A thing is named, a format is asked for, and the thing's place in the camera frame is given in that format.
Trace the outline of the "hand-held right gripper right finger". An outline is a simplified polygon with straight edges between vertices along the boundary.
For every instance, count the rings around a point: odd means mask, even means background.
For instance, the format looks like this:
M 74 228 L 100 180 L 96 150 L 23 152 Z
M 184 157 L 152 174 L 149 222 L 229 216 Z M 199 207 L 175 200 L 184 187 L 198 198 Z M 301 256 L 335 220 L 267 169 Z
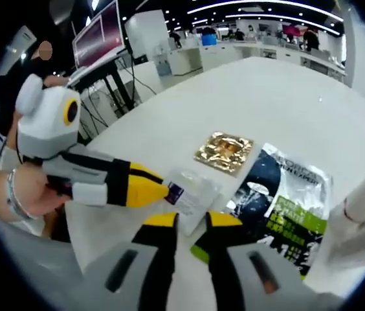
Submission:
M 252 243 L 231 214 L 207 212 L 201 237 L 218 310 L 339 310 L 343 300 L 306 286 L 296 266 Z

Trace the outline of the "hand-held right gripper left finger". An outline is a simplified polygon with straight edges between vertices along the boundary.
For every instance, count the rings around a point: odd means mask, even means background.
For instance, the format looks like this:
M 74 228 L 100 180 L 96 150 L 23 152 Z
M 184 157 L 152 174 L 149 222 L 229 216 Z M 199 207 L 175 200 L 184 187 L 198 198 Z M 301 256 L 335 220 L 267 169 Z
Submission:
M 132 241 L 95 260 L 71 297 L 77 310 L 165 310 L 175 271 L 176 212 L 147 218 Z

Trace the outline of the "person's left hand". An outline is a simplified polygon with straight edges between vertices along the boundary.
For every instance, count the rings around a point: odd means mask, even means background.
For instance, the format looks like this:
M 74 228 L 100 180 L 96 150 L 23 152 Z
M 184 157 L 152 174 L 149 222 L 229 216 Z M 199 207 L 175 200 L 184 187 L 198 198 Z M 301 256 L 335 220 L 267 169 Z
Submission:
M 43 216 L 70 200 L 68 196 L 49 188 L 42 169 L 29 163 L 14 172 L 14 195 L 30 216 Z

